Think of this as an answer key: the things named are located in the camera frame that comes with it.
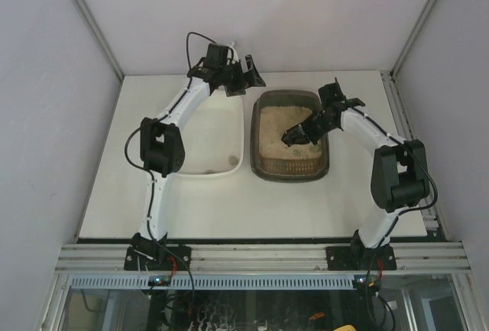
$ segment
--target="white tabletop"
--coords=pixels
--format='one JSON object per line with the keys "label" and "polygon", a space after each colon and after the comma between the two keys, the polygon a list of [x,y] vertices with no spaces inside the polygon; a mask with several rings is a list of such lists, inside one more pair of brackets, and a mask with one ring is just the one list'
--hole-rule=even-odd
{"label": "white tabletop", "polygon": [[[255,239],[350,237],[373,205],[373,158],[340,130],[329,134],[328,174],[311,183],[271,183],[251,171],[249,139],[253,104],[271,89],[317,91],[334,78],[348,98],[358,97],[387,130],[396,131],[377,71],[264,73],[266,88],[243,97],[244,161],[221,178],[177,177],[168,197],[169,238]],[[143,117],[161,112],[183,87],[185,76],[128,76],[108,134],[80,238],[130,238],[145,212],[146,173],[129,166],[123,154],[128,135]],[[138,138],[130,155],[138,159]],[[424,236],[420,213],[402,216],[393,236]]]}

